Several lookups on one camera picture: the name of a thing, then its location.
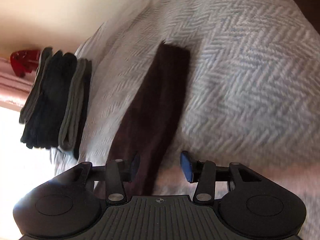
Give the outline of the pink curtain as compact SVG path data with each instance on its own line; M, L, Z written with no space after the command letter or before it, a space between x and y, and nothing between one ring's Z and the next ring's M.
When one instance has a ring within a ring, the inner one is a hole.
M31 91L35 81L35 72L27 73L25 77L17 77L12 70L10 61L2 57L0 68L1 107L19 112Z

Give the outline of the red hanging garment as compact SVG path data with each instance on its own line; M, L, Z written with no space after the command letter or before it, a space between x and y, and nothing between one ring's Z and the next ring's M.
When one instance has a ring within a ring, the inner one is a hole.
M24 77L27 73L37 70L40 50L19 50L10 55L10 64L17 77Z

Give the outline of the maroon and grey sweater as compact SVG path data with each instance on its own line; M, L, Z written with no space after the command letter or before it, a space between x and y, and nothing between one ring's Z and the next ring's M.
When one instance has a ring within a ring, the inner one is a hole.
M135 175L124 185L128 197L153 192L182 113L189 63L188 49L161 43L121 120L107 159L131 164Z

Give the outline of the stack of folded jeans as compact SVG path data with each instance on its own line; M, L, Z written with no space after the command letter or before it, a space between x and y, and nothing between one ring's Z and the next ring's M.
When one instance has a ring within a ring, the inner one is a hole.
M27 148L56 148L79 158L91 74L91 61L44 48L35 82L20 111L21 142Z

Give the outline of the pink and grey bedspread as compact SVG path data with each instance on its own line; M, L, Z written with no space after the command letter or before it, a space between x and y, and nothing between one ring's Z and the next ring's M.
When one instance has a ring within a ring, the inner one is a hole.
M93 63L80 161L104 165L160 42L191 52L154 193L193 194L180 153L235 161L298 195L319 239L319 34L293 0L130 0L76 51Z

